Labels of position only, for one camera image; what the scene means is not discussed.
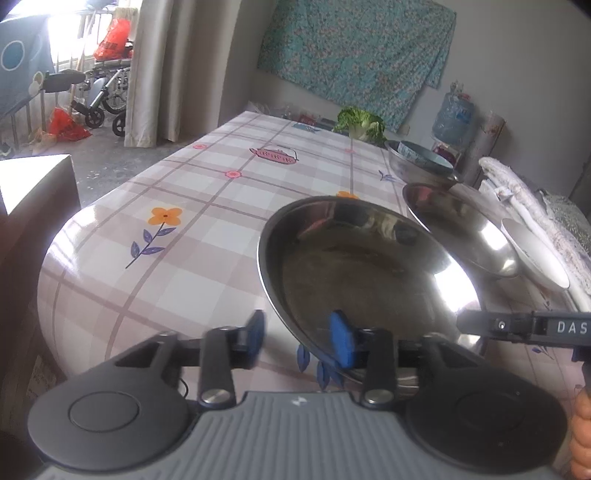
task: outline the curtain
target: curtain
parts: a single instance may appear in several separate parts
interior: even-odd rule
[[[178,140],[196,0],[144,0],[134,43],[126,147]]]

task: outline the metal screw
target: metal screw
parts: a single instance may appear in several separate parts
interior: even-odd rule
[[[230,400],[230,392],[223,388],[212,388],[201,395],[201,400],[209,404],[224,403]]]
[[[365,400],[372,405],[382,405],[391,402],[394,399],[394,394],[390,390],[383,390],[376,388],[365,393]]]

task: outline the white plate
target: white plate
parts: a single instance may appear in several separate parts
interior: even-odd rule
[[[525,225],[504,218],[501,221],[501,230],[515,247],[532,280],[553,291],[562,291],[570,287],[569,276],[558,258]]]

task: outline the gray ribbed surface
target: gray ribbed surface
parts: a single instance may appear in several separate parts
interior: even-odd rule
[[[48,468],[40,480],[558,480],[548,469],[478,475],[423,451],[391,413],[355,405],[347,393],[249,393],[207,413],[166,458],[135,472],[77,475]]]

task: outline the red plastic bag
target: red plastic bag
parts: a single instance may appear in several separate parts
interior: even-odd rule
[[[89,137],[92,134],[84,127],[81,127],[68,113],[62,108],[54,108],[51,122],[49,123],[49,133],[56,135],[58,141],[76,141]]]
[[[107,35],[95,50],[95,60],[114,60],[123,58],[125,54],[125,42],[129,37],[131,23],[126,18],[115,18],[109,28]]]

